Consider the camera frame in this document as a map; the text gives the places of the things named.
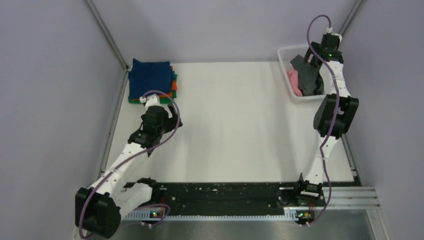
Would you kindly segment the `dark grey t-shirt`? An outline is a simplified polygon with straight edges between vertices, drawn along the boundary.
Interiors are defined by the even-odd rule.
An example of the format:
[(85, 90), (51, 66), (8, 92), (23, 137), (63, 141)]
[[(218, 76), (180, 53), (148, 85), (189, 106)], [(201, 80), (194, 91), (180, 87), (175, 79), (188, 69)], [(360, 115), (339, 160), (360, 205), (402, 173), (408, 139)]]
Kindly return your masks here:
[(303, 97), (324, 94), (324, 82), (319, 76), (319, 70), (312, 66), (301, 55), (295, 56), (290, 61), (294, 70), (297, 71), (298, 89)]

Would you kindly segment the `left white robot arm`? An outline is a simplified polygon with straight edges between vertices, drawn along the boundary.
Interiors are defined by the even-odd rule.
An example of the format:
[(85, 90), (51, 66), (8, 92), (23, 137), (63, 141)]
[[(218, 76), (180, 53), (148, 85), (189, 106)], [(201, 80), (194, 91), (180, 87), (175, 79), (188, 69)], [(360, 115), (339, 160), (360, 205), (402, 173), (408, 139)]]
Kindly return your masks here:
[(168, 142), (182, 126), (180, 109), (176, 103), (145, 105), (139, 129), (133, 132), (115, 162), (87, 188), (75, 195), (75, 225), (82, 240), (98, 235), (112, 237), (122, 219), (141, 204), (154, 207), (160, 202), (154, 180), (144, 178), (130, 182), (139, 165), (153, 151)]

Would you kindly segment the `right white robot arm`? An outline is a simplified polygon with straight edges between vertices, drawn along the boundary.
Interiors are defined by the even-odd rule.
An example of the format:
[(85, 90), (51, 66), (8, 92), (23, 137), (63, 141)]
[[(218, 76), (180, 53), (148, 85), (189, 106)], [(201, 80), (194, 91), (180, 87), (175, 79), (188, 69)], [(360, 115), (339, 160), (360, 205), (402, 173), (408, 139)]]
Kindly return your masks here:
[(336, 143), (348, 132), (359, 107), (359, 100), (351, 96), (343, 76), (341, 41), (340, 34), (325, 33), (320, 43), (312, 42), (304, 56), (298, 55), (290, 62), (298, 73), (302, 93), (324, 96), (313, 118), (317, 148), (294, 187), (293, 200), (299, 206), (307, 206), (321, 197), (328, 177), (325, 163)]

